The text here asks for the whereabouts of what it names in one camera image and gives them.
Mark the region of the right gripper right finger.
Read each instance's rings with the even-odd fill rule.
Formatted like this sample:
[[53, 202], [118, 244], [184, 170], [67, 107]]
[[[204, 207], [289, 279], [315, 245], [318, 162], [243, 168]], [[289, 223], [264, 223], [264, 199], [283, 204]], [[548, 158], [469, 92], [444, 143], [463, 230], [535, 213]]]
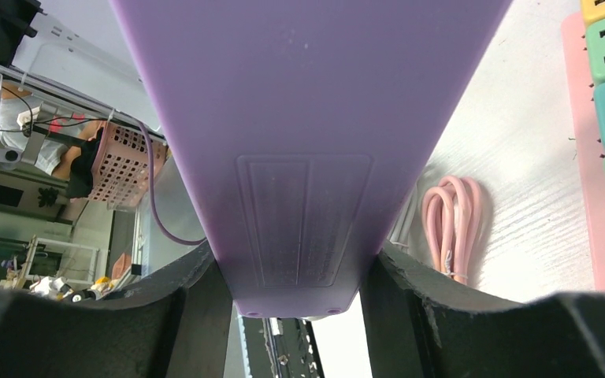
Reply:
[[525, 304], [385, 244], [360, 290], [375, 377], [605, 377], [605, 293]]

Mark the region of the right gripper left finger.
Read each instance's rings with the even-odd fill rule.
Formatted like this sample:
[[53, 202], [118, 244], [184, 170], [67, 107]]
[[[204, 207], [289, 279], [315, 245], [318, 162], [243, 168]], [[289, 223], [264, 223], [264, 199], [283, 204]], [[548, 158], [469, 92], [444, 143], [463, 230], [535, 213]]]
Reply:
[[207, 245], [98, 301], [0, 289], [0, 377], [220, 377], [231, 317]]

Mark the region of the purple power strip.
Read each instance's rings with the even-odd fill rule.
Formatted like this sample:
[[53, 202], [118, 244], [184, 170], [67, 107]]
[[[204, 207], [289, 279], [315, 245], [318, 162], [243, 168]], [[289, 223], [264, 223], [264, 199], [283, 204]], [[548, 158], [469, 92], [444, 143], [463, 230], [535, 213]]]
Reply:
[[351, 304], [507, 1], [114, 1], [242, 315]]

